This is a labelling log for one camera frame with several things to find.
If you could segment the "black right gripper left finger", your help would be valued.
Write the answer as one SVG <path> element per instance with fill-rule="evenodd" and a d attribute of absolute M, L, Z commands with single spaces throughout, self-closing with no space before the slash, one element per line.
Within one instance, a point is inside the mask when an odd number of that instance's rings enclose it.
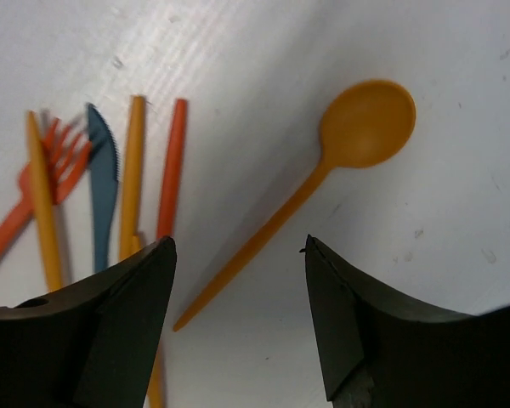
<path fill-rule="evenodd" d="M 140 407 L 173 287 L 166 237 L 56 292 L 0 307 L 0 407 Z"/>

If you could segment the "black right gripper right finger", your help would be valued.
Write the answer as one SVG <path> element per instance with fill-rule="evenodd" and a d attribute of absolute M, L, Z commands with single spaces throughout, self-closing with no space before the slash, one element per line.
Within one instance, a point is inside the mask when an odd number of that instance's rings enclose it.
<path fill-rule="evenodd" d="M 463 314 L 355 268 L 315 237 L 306 283 L 335 407 L 510 407 L 510 305 Z"/>

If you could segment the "blue plastic knife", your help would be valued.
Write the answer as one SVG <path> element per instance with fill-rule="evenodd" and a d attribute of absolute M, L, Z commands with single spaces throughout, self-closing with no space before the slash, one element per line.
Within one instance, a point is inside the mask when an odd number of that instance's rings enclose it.
<path fill-rule="evenodd" d="M 88 138 L 92 144 L 90 173 L 93 212 L 93 271 L 108 268 L 111 226 L 118 192 L 116 142 L 94 104 L 87 104 Z"/>

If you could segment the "orange plastic fork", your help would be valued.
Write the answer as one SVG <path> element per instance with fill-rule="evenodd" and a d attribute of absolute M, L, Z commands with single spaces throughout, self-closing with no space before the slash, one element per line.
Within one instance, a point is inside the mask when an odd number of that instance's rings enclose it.
<path fill-rule="evenodd" d="M 69 138 L 73 126 L 60 127 L 54 118 L 43 139 L 42 147 L 48 156 L 48 171 L 53 204 L 59 205 L 73 191 L 89 162 L 92 144 L 81 131 Z M 20 200 L 0 223 L 0 261 L 19 234 L 33 218 L 31 203 L 30 167 L 24 166 L 17 179 Z"/>

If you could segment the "yellow plastic spoon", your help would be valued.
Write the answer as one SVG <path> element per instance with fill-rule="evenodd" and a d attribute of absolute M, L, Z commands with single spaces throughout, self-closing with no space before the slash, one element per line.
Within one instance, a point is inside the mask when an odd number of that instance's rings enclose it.
<path fill-rule="evenodd" d="M 414 99 L 396 82 L 368 80 L 339 94 L 320 120 L 321 155 L 314 171 L 207 283 L 173 330 L 184 328 L 250 263 L 332 170 L 373 167 L 396 155 L 409 140 L 416 116 Z"/>

